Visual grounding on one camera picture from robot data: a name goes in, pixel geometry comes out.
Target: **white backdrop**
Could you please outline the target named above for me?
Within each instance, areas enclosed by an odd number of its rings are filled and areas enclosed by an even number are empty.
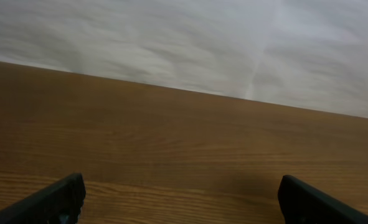
[[[368,118],[368,0],[0,0],[0,61]]]

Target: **wooden table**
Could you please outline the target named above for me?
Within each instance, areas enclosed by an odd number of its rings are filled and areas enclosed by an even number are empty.
[[[80,223],[284,223],[284,174],[368,214],[368,119],[0,62],[0,209],[72,172]]]

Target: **wooden surface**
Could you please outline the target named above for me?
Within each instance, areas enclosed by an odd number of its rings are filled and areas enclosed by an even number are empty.
[[[368,214],[368,119],[0,62],[0,209],[72,172],[83,224],[284,223],[284,174]]]

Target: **white sheet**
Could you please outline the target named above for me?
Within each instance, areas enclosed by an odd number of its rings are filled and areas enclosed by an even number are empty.
[[[0,0],[0,60],[368,117],[368,0]]]

